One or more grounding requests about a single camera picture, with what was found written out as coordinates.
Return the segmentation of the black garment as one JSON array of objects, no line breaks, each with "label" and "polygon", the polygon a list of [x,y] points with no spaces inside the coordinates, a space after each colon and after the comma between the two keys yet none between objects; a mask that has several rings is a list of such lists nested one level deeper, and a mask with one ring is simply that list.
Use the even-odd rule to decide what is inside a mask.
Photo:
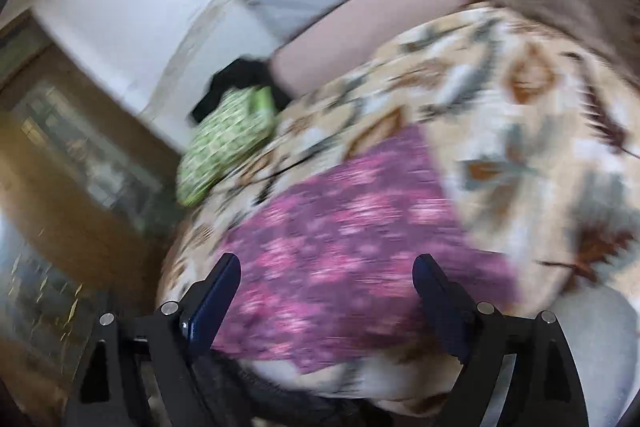
[{"label": "black garment", "polygon": [[266,61],[241,56],[210,78],[207,91],[191,110],[191,120],[201,124],[217,108],[228,90],[248,88],[269,88],[277,110],[285,109],[292,102],[290,95],[277,83]]}]

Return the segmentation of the purple floral shirt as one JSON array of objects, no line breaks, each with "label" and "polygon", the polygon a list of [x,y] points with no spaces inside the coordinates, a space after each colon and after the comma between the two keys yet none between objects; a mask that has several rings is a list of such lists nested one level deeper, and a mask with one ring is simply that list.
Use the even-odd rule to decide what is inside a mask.
[{"label": "purple floral shirt", "polygon": [[222,250],[239,258],[242,277],[215,347],[304,373],[421,332],[411,277],[420,255],[478,300],[507,305],[516,295],[506,257],[464,238],[416,126],[288,188],[234,228]]}]

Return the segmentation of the pink bolster cushion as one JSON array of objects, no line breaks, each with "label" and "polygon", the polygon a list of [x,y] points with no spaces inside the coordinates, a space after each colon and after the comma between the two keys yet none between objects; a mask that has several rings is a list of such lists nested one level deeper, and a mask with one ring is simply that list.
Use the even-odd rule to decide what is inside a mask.
[{"label": "pink bolster cushion", "polygon": [[477,0],[348,0],[272,54],[276,85],[298,98],[367,63],[402,32]]}]

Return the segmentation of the leaf patterned beige blanket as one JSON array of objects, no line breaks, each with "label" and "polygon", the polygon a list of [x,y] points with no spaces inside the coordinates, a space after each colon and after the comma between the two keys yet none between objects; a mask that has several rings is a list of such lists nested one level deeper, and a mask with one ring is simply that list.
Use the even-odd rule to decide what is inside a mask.
[{"label": "leaf patterned beige blanket", "polygon": [[[409,126],[468,244],[514,270],[514,300],[494,305],[552,311],[590,424],[616,424],[639,389],[639,95],[574,39],[498,6],[412,28],[293,101],[270,140],[196,206],[157,301],[203,280],[228,234],[271,199]],[[436,414],[460,372],[424,320],[408,343],[310,373],[229,357],[281,388],[407,416]]]}]

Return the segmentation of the green patterned pillow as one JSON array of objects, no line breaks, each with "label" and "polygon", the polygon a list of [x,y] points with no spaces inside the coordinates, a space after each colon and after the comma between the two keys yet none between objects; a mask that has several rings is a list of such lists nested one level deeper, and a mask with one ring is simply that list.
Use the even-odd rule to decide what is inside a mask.
[{"label": "green patterned pillow", "polygon": [[277,109],[268,87],[232,88],[198,124],[177,170],[176,199],[191,207],[272,135]]}]

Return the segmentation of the wooden glass wardrobe door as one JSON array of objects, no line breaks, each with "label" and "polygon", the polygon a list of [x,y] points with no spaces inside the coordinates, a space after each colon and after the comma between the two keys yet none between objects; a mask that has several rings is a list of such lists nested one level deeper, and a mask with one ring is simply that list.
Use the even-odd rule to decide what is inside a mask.
[{"label": "wooden glass wardrobe door", "polygon": [[24,409],[58,413],[103,293],[153,306],[177,162],[32,14],[2,26],[1,380]]}]

